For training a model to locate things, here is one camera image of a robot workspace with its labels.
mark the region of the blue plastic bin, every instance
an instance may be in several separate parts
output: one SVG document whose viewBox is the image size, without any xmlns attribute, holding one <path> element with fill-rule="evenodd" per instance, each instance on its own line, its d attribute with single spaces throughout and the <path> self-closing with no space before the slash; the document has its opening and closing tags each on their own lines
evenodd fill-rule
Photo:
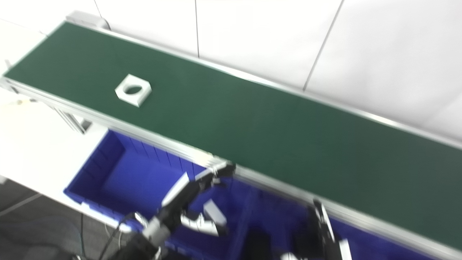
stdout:
<svg viewBox="0 0 462 260">
<path fill-rule="evenodd" d="M 190 178 L 204 168 L 161 149 L 109 131 L 64 193 L 116 220 L 138 211 L 151 218 L 173 184 L 187 172 Z M 213 187 L 199 195 L 190 209 L 202 212 L 213 199 L 228 220 L 229 235 L 214 237 L 179 227 L 166 244 L 193 259 L 239 260 L 249 229 L 271 237 L 274 251 L 294 250 L 294 234 L 310 233 L 308 212 L 302 205 L 227 178 L 226 187 Z M 353 260 L 429 260 L 342 222 L 331 220 L 350 243 Z M 136 222 L 130 226 L 140 230 Z"/>
</svg>

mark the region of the white hexagonal part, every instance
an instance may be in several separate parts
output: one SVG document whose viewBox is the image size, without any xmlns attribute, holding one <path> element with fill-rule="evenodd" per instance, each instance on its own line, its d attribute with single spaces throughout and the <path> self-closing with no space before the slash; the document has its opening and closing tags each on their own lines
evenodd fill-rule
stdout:
<svg viewBox="0 0 462 260">
<path fill-rule="evenodd" d="M 133 94 L 128 94 L 131 88 L 141 89 Z M 115 93 L 120 100 L 130 103 L 134 106 L 140 107 L 143 101 L 151 93 L 151 84 L 148 81 L 128 74 L 125 79 L 115 88 Z"/>
</svg>

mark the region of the hole in part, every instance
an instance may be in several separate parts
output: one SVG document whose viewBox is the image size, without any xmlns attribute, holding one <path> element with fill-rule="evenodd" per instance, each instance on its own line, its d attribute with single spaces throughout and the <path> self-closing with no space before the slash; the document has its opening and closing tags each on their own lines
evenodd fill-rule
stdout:
<svg viewBox="0 0 462 260">
<path fill-rule="evenodd" d="M 136 94 L 138 92 L 140 92 L 142 89 L 141 86 L 139 85 L 130 85 L 128 87 L 126 87 L 123 91 L 126 93 L 126 94 Z"/>
</svg>

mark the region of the conveyor belt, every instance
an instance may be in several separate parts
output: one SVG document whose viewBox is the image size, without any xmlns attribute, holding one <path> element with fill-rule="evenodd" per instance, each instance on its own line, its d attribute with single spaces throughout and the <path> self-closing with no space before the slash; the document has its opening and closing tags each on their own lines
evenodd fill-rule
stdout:
<svg viewBox="0 0 462 260">
<path fill-rule="evenodd" d="M 462 249 L 454 147 L 70 23 L 5 76 Z"/>
</svg>

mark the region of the gray carpet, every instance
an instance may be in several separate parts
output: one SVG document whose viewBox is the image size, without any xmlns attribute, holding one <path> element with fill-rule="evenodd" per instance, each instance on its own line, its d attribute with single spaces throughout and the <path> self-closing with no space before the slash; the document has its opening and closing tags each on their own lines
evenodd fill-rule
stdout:
<svg viewBox="0 0 462 260">
<path fill-rule="evenodd" d="M 36 194 L 8 180 L 0 185 L 0 211 Z M 0 260 L 96 260 L 108 240 L 103 223 L 47 197 L 39 197 L 0 217 Z M 80 236 L 83 235 L 82 248 Z M 130 234 L 122 235 L 123 245 Z M 106 257 L 118 249 L 117 235 Z"/>
</svg>

